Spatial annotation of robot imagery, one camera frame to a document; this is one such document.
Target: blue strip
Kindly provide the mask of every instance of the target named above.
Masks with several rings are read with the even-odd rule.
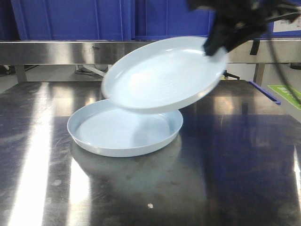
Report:
[[[275,104],[277,105],[281,105],[281,101],[278,100],[273,94],[271,94],[270,92],[268,92],[267,90],[265,90],[263,87],[257,85],[255,82],[253,81],[249,81],[249,83],[254,86],[256,89],[258,89],[261,93],[263,93],[265,96],[267,96],[270,100],[274,101]]]

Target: floor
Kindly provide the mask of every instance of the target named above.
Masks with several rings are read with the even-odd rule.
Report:
[[[291,69],[289,64],[282,65],[282,69],[293,84],[294,88],[301,91],[301,70]],[[99,75],[76,74],[74,65],[40,65],[26,72],[28,81],[101,81]],[[229,64],[227,71],[237,75],[242,80],[252,81],[255,65],[252,64]],[[5,75],[4,70],[0,70],[0,93],[17,84],[15,74]],[[278,94],[271,91],[268,85],[280,85],[281,82],[273,65],[266,65],[262,86],[273,93],[281,102],[281,107],[301,122],[301,110],[295,108]]]

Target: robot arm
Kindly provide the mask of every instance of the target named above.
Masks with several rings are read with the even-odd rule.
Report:
[[[220,47],[228,52],[242,43],[265,33],[267,24],[280,19],[294,21],[299,15],[297,7],[285,0],[187,0],[194,10],[215,10],[215,20],[204,44],[205,52],[212,56]]]

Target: plate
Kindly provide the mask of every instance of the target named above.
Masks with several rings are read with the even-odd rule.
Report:
[[[82,148],[110,157],[130,157],[154,152],[176,137],[182,114],[172,111],[139,114],[102,100],[76,111],[68,132]]]
[[[138,113],[161,113],[188,106],[220,81],[228,55],[206,56],[206,38],[176,37],[143,46],[116,62],[102,82],[112,103]]]

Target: white speck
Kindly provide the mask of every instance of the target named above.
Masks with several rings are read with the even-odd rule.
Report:
[[[52,185],[53,185],[53,186],[59,186],[61,183],[62,183],[61,180],[55,180],[55,181],[52,183]]]

